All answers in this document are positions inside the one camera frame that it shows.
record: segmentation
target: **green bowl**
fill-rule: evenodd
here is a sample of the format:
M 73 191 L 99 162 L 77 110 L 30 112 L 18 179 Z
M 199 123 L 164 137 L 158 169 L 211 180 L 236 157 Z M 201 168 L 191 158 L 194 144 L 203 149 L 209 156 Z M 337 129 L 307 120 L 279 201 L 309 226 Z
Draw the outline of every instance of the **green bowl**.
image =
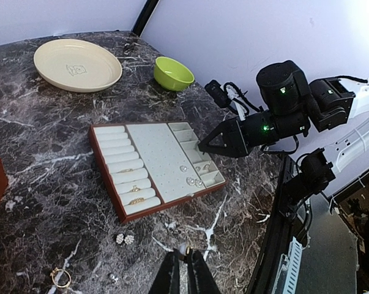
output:
M 155 60 L 154 78 L 161 87 L 171 91 L 184 90 L 195 80 L 192 72 L 183 64 L 163 56 Z

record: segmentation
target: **gold ring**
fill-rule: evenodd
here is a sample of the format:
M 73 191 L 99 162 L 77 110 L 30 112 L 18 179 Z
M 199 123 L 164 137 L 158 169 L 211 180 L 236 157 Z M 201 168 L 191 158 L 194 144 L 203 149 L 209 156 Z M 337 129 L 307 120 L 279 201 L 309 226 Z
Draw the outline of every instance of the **gold ring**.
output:
M 145 198 L 136 198 L 134 200 L 131 200 L 129 205 L 134 205 L 134 204 L 141 203 L 141 202 L 144 202 L 144 201 L 145 201 Z
M 141 188 L 133 186 L 133 189 L 131 189 L 130 192 L 138 192 L 139 190 L 141 190 Z
M 62 271 L 63 273 L 65 273 L 69 277 L 69 281 L 65 285 L 59 285 L 57 282 L 55 282 L 55 276 L 60 271 Z M 57 286 L 57 288 L 67 288 L 68 286 L 70 286 L 70 284 L 72 282 L 72 277 L 70 276 L 69 272 L 64 270 L 64 269 L 61 269 L 61 268 L 55 268 L 51 272 L 50 276 L 51 276 L 52 282 L 54 283 L 55 286 Z
M 128 173 L 128 172 L 132 172 L 133 169 L 132 168 L 128 168 L 126 170 L 121 170 L 119 173 Z

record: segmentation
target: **black marble countertop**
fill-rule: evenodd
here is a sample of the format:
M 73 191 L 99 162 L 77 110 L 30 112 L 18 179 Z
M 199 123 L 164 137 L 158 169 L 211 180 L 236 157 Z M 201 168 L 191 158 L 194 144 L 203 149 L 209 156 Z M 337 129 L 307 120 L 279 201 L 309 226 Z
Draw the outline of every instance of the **black marble countertop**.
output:
M 244 159 L 214 156 L 228 185 L 121 225 L 96 167 L 91 124 L 187 120 L 203 138 L 226 112 L 197 83 L 183 92 L 153 79 L 160 55 L 129 32 L 64 36 L 101 45 L 123 65 L 111 88 L 55 88 L 33 65 L 53 37 L 0 46 L 0 157 L 9 187 L 0 204 L 0 293 L 57 293 L 50 273 L 72 275 L 67 293 L 147 293 L 168 248 L 186 241 L 205 258 L 223 293 L 242 293 L 254 268 L 280 161 L 257 149 Z M 129 246 L 118 233 L 133 235 Z M 109 275 L 118 277 L 113 282 Z M 182 291 L 186 272 L 181 268 Z

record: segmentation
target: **cream plate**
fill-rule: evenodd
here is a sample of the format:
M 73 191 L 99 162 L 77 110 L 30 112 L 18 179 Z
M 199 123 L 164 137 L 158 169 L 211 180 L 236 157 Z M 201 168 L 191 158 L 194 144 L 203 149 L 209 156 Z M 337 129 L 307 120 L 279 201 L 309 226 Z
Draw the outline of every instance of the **cream plate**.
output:
M 43 44 L 35 52 L 34 64 L 47 82 L 73 92 L 100 91 L 122 76 L 122 65 L 112 53 L 75 39 Z

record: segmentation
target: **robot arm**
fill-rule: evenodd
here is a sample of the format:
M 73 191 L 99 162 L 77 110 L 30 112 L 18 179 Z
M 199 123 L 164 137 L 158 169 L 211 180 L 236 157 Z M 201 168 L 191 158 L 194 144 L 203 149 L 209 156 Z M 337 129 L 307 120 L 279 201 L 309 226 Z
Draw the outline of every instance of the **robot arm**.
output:
M 259 108 L 259 112 L 244 119 L 221 122 L 199 143 L 200 151 L 229 157 L 247 156 L 255 146 L 262 145 L 264 149 L 281 138 L 297 134 L 306 137 L 310 120 L 322 132 L 369 111 L 369 80 L 340 76 L 308 84 L 298 66 L 285 61 L 263 68 L 256 82 L 269 109 Z M 205 88 L 219 106 L 230 104 L 216 81 Z M 212 143 L 217 137 L 221 137 L 222 144 Z M 336 174 L 368 149 L 369 118 L 335 143 L 307 154 L 300 173 L 284 184 L 288 197 L 283 199 L 280 212 L 287 217 L 295 215 L 303 201 L 324 190 Z

